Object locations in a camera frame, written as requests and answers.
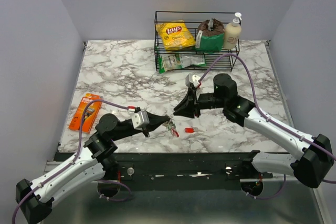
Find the lone key with red tag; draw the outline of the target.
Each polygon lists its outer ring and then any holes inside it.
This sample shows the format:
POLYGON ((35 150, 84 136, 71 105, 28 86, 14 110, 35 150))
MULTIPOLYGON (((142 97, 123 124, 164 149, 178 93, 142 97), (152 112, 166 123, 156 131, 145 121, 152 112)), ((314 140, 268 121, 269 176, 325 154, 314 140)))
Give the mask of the lone key with red tag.
POLYGON ((199 129, 195 128, 195 127, 186 127, 184 129, 185 133, 196 133, 199 131, 199 129))

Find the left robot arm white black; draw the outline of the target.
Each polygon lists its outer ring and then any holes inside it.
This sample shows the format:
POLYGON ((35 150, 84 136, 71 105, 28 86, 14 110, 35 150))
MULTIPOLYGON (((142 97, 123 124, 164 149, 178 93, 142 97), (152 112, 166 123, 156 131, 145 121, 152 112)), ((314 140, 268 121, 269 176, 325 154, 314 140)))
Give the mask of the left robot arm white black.
POLYGON ((22 179, 16 185, 16 211, 22 211, 28 223, 39 223, 52 211, 52 206, 63 196, 96 179, 112 179, 116 175, 117 150, 115 141, 149 133, 170 117, 159 116, 147 111, 138 111, 130 119, 120 121, 114 114, 102 116, 96 132, 78 145, 78 150, 63 163, 48 173, 29 181, 22 179))

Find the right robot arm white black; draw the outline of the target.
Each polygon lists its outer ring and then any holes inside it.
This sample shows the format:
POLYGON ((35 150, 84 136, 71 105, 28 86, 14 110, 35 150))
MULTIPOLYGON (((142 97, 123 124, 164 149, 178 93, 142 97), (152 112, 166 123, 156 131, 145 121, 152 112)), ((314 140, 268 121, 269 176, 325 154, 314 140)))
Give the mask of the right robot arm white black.
POLYGON ((200 77, 189 74, 183 100, 174 108, 175 116, 199 117, 201 110, 222 109, 229 121, 253 130, 287 151, 287 154, 256 152, 241 165, 249 178, 259 172, 294 176, 310 188, 318 188, 334 164, 330 140, 323 134, 312 136, 276 120, 257 104, 238 95, 237 84, 228 74, 217 74, 213 79, 214 91, 199 92, 200 77))

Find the green white snack packet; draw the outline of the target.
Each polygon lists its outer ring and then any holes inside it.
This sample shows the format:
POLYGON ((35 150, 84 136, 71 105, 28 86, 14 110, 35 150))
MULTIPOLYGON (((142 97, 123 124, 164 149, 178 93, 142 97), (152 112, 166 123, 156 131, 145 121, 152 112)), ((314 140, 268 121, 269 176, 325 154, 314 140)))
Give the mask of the green white snack packet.
POLYGON ((165 73, 170 70, 184 69, 190 66, 204 67, 206 66, 205 57, 203 55, 180 55, 180 54, 164 54, 158 58, 159 73, 165 73))

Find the orange Gillette razor box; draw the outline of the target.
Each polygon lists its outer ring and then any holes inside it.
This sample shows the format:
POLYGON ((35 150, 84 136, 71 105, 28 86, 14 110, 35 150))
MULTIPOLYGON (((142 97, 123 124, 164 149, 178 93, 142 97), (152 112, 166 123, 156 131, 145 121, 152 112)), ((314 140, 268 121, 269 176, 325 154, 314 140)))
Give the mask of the orange Gillette razor box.
POLYGON ((72 117, 68 128, 73 131, 78 131, 80 128, 80 120, 83 119, 82 131, 85 133, 90 133, 97 114, 100 110, 101 102, 92 103, 86 110, 85 108, 90 102, 99 100, 101 98, 102 97, 99 95, 86 93, 86 95, 81 98, 81 101, 72 117))

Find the yellow Lays chips bag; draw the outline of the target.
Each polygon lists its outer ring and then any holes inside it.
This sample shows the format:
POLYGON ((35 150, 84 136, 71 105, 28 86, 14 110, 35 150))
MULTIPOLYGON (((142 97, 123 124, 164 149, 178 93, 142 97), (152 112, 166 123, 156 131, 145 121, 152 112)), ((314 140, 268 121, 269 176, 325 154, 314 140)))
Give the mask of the yellow Lays chips bag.
POLYGON ((163 46, 167 51, 180 50, 196 45, 196 40, 183 20, 155 25, 163 46))

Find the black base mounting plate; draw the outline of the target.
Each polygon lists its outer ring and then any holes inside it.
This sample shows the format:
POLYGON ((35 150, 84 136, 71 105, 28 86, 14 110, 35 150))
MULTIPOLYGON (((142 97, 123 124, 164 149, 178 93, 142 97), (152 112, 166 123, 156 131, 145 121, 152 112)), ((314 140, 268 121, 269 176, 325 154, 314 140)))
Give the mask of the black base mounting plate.
POLYGON ((117 166, 106 172, 102 180, 120 179, 120 175, 135 174, 134 178, 121 181, 133 191, 146 190, 241 190, 259 194, 263 185, 257 181, 241 182, 240 179, 226 178, 229 169, 243 178, 253 178, 262 174, 250 163, 253 154, 250 153, 115 153, 112 154, 117 166), (195 174, 204 172, 210 177, 177 177, 177 174, 195 174), (163 174, 164 177, 150 177, 163 174))

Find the green brown coffee bag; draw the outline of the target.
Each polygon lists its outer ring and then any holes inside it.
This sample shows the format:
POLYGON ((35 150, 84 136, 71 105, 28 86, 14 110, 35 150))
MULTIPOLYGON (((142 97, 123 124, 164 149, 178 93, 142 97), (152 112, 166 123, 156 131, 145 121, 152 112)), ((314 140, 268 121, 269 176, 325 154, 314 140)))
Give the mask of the green brown coffee bag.
POLYGON ((195 50, 214 53, 222 49, 224 43, 224 25, 214 18, 203 21, 197 28, 195 50))

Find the cream pump lotion bottle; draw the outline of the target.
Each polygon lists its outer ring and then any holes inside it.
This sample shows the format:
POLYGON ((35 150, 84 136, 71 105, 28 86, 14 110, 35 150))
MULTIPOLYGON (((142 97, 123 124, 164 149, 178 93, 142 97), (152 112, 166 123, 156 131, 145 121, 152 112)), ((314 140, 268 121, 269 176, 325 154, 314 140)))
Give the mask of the cream pump lotion bottle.
POLYGON ((236 12, 233 20, 228 23, 224 30, 224 43, 223 47, 225 49, 231 50, 235 48, 238 43, 241 34, 241 13, 236 12))

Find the aluminium frame rail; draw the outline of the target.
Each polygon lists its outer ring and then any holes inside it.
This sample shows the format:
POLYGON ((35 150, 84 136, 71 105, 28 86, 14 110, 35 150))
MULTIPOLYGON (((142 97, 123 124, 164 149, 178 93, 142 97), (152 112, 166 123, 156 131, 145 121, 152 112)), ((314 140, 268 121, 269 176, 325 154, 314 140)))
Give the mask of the aluminium frame rail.
MULTIPOLYGON (((46 174, 47 172, 55 169, 60 164, 61 164, 61 162, 55 162, 55 161, 47 162, 46 166, 45 166, 44 174, 46 174)), ((229 178, 229 179, 233 179, 233 178, 240 179, 241 182, 252 182, 252 181, 259 180, 259 175, 257 175, 256 177, 253 177, 253 178, 243 178, 240 175, 234 174, 232 169, 229 169, 229 171, 225 172, 225 173, 226 173, 226 175, 225 175, 226 178, 229 178)), ((204 173, 204 172, 197 172, 195 174, 177 174, 177 175, 174 175, 174 176, 177 176, 177 177, 182 177, 182 176, 189 176, 189 177, 210 177, 210 175, 211 174, 207 174, 207 173, 204 173)), ((168 175, 163 175, 163 174, 150 175, 150 177, 154 177, 154 178, 164 177, 164 176, 168 176, 168 175)), ((133 174, 132 176, 130 176, 130 175, 123 175, 122 174, 122 175, 120 175, 120 180, 124 181, 127 178, 134 178, 134 177, 135 177, 135 174, 133 174)), ((282 174, 277 174, 277 173, 262 174, 261 177, 262 177, 263 181, 281 180, 281 179, 283 179, 283 175, 282 174)), ((294 176, 287 175, 286 176, 286 180, 287 181, 296 181, 297 179, 294 176)))

